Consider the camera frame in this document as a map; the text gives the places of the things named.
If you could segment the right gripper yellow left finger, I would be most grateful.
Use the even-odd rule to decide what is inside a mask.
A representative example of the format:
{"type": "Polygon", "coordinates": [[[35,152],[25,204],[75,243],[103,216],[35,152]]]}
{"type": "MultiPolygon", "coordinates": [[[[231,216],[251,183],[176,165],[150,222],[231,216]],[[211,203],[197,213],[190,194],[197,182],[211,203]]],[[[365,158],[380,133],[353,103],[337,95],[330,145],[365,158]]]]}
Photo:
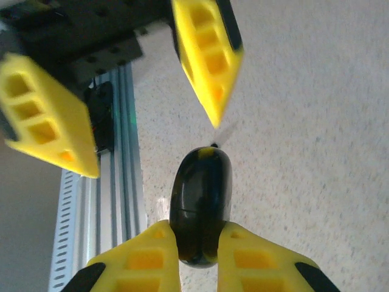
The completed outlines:
{"type": "Polygon", "coordinates": [[[176,237],[167,220],[90,259],[62,291],[180,291],[176,237]]]}

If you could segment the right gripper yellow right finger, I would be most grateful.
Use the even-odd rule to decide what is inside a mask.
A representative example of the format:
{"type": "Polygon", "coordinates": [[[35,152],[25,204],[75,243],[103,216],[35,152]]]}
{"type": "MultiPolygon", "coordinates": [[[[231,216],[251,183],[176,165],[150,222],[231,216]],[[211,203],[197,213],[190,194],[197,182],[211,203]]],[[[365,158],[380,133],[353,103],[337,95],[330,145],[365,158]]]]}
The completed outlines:
{"type": "Polygon", "coordinates": [[[310,258],[233,222],[219,236],[217,290],[339,291],[310,258]]]}

